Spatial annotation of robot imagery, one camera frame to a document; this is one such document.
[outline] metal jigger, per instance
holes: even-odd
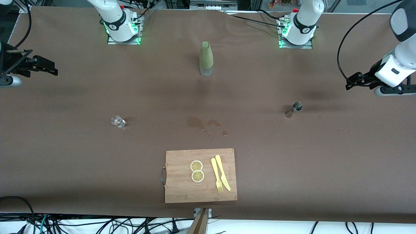
[[[292,118],[293,113],[299,112],[303,109],[302,103],[294,102],[292,105],[292,109],[285,112],[285,116],[287,118]]]

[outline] yellow knife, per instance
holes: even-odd
[[[223,184],[227,188],[227,190],[231,191],[230,185],[228,184],[227,178],[225,177],[223,163],[221,162],[221,157],[217,154],[215,156],[215,159],[217,160],[218,167],[220,168],[220,171],[221,171],[221,180],[223,181]]]

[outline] yellow lemon slice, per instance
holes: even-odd
[[[202,162],[199,160],[195,160],[191,163],[191,171],[202,170]]]
[[[201,170],[196,170],[192,172],[191,178],[195,183],[199,183],[204,180],[204,173]]]

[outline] cutting board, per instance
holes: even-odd
[[[221,156],[224,173],[231,191],[223,185],[219,193],[215,185],[216,179],[211,158]],[[204,179],[195,183],[191,179],[190,164],[199,160],[203,164]],[[183,202],[220,202],[237,200],[237,184],[235,180],[234,149],[195,149],[166,151],[166,183],[165,203]]]

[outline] green bottle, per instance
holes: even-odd
[[[209,42],[202,42],[199,52],[199,69],[201,75],[207,77],[214,72],[214,57]]]

